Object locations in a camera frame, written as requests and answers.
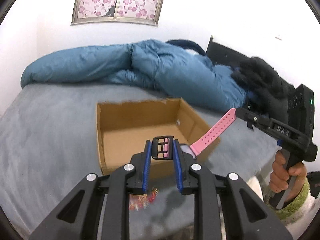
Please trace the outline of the green knit sleeve forearm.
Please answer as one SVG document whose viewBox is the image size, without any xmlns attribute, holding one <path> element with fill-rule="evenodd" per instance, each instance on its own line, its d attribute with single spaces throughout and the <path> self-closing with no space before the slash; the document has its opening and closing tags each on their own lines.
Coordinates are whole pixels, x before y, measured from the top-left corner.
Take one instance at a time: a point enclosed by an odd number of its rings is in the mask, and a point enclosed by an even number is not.
<svg viewBox="0 0 320 240">
<path fill-rule="evenodd" d="M 319 209 L 319 201 L 311 195 L 307 178 L 304 180 L 300 193 L 287 206 L 276 210 L 269 203 L 267 205 L 295 238 L 306 230 Z"/>
</svg>

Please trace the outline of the right hand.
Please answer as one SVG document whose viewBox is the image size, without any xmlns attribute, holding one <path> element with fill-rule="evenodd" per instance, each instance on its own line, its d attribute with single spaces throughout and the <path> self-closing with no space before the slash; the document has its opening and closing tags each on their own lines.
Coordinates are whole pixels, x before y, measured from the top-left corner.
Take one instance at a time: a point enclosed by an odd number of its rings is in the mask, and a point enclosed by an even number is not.
<svg viewBox="0 0 320 240">
<path fill-rule="evenodd" d="M 303 163 L 297 163 L 287 171 L 284 168 L 286 160 L 281 150 L 276 152 L 275 160 L 272 164 L 273 171 L 270 175 L 269 187 L 275 193 L 280 193 L 289 188 L 289 178 L 295 177 L 296 181 L 292 187 L 291 194 L 296 196 L 301 191 L 306 179 L 307 170 Z"/>
</svg>

